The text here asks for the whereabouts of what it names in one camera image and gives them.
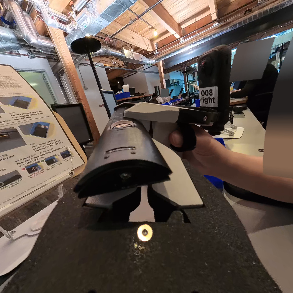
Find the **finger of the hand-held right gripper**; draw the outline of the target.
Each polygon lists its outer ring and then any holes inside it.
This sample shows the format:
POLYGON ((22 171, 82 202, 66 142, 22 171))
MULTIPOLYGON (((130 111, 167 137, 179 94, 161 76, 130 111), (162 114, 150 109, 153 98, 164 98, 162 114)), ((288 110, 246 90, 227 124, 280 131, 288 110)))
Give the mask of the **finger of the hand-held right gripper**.
POLYGON ((160 123, 193 123, 193 109, 140 102, 124 110, 124 117, 160 123))

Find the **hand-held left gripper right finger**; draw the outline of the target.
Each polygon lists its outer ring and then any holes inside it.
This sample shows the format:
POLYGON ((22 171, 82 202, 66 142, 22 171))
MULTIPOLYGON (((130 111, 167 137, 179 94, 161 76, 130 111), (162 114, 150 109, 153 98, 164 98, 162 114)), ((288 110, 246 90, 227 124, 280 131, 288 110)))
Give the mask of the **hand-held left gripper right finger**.
POLYGON ((198 208, 203 201, 181 157, 162 143, 152 140, 152 159, 148 168, 148 203, 154 215, 198 208))

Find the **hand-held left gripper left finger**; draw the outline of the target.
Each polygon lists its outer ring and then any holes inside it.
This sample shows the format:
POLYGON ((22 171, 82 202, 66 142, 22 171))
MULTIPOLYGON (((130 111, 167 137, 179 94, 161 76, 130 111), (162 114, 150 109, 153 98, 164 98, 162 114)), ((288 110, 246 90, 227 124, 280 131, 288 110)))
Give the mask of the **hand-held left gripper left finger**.
POLYGON ((141 196, 141 186, 137 188, 125 189, 115 192, 104 193, 88 197, 85 201, 85 207, 112 209, 113 204, 121 199, 126 199, 127 196, 138 193, 141 196))

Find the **black remote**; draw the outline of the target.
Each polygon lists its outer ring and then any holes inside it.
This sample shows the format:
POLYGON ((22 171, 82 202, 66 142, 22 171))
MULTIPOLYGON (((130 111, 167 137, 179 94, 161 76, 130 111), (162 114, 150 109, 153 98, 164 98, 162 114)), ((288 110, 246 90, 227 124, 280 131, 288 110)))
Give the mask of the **black remote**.
POLYGON ((143 124, 111 115, 74 188, 78 198, 127 190, 170 180, 172 171, 143 124))

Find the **person's right forearm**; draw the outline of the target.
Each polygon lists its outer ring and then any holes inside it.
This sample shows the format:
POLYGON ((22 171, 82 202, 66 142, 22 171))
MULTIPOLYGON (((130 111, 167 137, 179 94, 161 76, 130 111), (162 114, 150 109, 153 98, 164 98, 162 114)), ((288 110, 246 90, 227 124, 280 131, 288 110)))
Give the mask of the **person's right forearm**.
POLYGON ((239 188, 273 200, 293 203, 293 179, 267 175, 263 158, 225 150, 214 176, 239 188))

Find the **person's right hand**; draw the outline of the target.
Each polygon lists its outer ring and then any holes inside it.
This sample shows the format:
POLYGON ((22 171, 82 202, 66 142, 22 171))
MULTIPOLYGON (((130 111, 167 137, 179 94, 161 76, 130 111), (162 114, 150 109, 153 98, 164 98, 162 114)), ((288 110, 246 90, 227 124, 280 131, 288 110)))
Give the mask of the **person's right hand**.
POLYGON ((220 178, 220 171, 229 161, 229 150, 199 126, 191 127, 196 136, 196 146, 192 151, 183 152, 182 158, 201 174, 220 178))

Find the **blue plastic bin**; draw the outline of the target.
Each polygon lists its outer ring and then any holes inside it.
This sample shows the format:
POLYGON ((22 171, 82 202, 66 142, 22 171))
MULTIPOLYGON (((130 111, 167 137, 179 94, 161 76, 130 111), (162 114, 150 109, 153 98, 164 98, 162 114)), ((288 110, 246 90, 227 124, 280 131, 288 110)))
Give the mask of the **blue plastic bin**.
MULTIPOLYGON (((215 140, 217 140, 219 143, 221 143, 224 147, 225 146, 225 142, 223 138, 215 138, 215 140)), ((223 190, 223 181, 217 177, 214 176, 210 176, 210 175, 204 175, 204 177, 210 181, 218 190, 220 190, 222 192, 223 190)))

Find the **black display on stand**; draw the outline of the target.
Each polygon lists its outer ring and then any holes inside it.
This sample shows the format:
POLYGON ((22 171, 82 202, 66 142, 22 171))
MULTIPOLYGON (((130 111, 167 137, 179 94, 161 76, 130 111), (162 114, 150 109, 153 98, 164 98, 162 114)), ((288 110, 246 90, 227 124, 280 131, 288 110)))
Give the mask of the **black display on stand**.
POLYGON ((110 118, 114 112, 114 108, 117 106, 117 100, 113 90, 100 90, 102 100, 104 102, 104 107, 108 117, 110 118))
POLYGON ((53 104, 51 108, 63 118, 80 146, 94 141, 82 103, 53 104))

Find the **instruction sheet on stand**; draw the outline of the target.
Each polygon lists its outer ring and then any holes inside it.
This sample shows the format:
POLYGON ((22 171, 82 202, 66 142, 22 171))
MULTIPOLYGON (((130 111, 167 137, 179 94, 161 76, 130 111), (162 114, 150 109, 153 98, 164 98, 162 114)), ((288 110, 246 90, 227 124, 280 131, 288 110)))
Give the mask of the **instruction sheet on stand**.
POLYGON ((87 158, 63 118, 52 111, 1 125, 1 218, 79 175, 87 158), (66 146, 71 161, 64 156, 66 146))

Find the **black mat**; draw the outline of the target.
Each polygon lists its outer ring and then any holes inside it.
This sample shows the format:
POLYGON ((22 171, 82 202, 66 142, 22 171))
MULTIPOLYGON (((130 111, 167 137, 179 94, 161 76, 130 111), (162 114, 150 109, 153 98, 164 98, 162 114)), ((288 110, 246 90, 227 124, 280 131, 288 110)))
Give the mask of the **black mat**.
POLYGON ((267 205, 276 206, 276 207, 284 207, 284 208, 293 209, 292 203, 284 203, 279 200, 274 200, 265 196, 261 196, 253 192, 247 191, 245 189, 236 187, 235 185, 229 184, 226 181, 223 181, 223 188, 225 189, 227 193, 229 193, 230 195, 238 199, 267 204, 267 205))

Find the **wooden pillar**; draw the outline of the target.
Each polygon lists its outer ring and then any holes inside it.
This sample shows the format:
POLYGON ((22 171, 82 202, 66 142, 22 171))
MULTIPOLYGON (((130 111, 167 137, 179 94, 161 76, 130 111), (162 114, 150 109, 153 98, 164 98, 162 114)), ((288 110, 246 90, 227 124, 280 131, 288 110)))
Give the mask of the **wooden pillar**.
POLYGON ((70 50, 67 46, 67 43, 65 41, 63 32, 60 29, 56 29, 53 27, 50 27, 46 25, 46 28, 49 32, 50 38, 54 44, 55 50, 58 54, 58 57, 61 61, 62 67, 64 69, 65 75, 67 76, 71 87, 73 89, 73 92, 75 93, 75 96, 77 100, 83 104, 86 117, 90 126, 90 130, 93 135, 93 144, 96 146, 98 143, 98 140, 100 138, 100 133, 97 128, 96 122, 94 120, 92 111, 90 109, 90 105, 88 103, 88 100, 86 98, 82 83, 79 79, 75 64, 73 62, 70 50))

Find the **black floor lamp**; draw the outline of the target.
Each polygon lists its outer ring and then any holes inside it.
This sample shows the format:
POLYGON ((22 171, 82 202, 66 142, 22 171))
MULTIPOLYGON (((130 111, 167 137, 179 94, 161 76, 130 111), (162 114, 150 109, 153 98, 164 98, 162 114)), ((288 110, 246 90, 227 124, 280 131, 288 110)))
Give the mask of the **black floor lamp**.
POLYGON ((71 50, 74 53, 79 55, 86 54, 88 56, 99 91, 102 90, 103 88, 100 83, 99 77, 97 75, 97 71, 96 71, 93 58, 91 55, 91 53, 94 53, 101 49, 100 41, 93 37, 86 36, 83 38, 76 39, 75 41, 71 43, 70 46, 71 46, 71 50))

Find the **white stand base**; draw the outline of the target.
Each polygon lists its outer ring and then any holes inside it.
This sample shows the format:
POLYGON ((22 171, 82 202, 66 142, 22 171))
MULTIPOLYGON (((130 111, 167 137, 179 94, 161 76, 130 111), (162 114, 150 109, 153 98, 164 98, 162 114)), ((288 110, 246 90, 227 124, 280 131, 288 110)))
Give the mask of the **white stand base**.
POLYGON ((12 238, 0 238, 0 276, 10 273, 29 256, 42 227, 57 203, 58 201, 53 202, 17 226, 12 238))

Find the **printed instruction poster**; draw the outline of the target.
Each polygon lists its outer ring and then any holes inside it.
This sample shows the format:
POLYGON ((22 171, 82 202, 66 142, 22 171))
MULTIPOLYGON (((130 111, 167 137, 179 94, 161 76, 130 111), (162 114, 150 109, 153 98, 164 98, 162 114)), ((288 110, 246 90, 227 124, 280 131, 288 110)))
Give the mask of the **printed instruction poster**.
POLYGON ((50 106, 11 66, 1 65, 1 196, 24 196, 85 164, 50 106))

